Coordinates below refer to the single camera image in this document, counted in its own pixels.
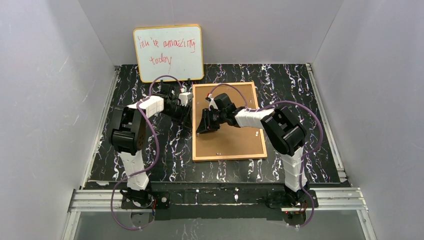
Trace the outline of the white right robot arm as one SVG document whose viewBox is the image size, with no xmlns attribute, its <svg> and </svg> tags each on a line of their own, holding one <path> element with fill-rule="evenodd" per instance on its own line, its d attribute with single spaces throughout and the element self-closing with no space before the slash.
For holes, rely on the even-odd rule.
<svg viewBox="0 0 424 240">
<path fill-rule="evenodd" d="M 208 107 L 202 110 L 197 134 L 216 132 L 222 124 L 236 128 L 262 129 L 283 159 L 285 186 L 292 192 L 307 184 L 302 160 L 307 131 L 286 107 L 252 109 L 236 105 L 226 93 L 208 94 Z"/>
</svg>

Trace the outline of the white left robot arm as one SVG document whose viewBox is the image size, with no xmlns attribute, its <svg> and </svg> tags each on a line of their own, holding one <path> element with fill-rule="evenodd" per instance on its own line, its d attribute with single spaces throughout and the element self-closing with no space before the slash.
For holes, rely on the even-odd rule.
<svg viewBox="0 0 424 240">
<path fill-rule="evenodd" d="M 123 162 L 129 189 L 144 191 L 149 183 L 142 156 L 146 130 L 153 126 L 148 123 L 149 118 L 162 113 L 176 124 L 190 128 L 192 106 L 189 102 L 193 96 L 185 88 L 176 89 L 164 83 L 158 93 L 127 106 L 114 107 L 107 136 Z"/>
</svg>

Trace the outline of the light wooden picture frame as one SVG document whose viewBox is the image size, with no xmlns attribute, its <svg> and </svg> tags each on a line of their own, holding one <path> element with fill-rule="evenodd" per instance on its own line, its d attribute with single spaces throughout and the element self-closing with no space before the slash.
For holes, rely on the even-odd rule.
<svg viewBox="0 0 424 240">
<path fill-rule="evenodd" d="M 217 83 L 193 85 L 192 100 L 192 160 L 194 162 L 227 161 L 245 159 L 264 159 L 268 156 L 265 133 L 262 129 L 253 127 L 234 127 L 224 123 L 220 129 L 210 133 L 197 134 L 202 110 L 209 106 L 207 94 L 214 97 L 226 93 L 236 107 L 243 107 L 245 100 L 252 109 L 259 107 L 256 86 L 253 82 L 233 82 L 232 87 Z"/>
</svg>

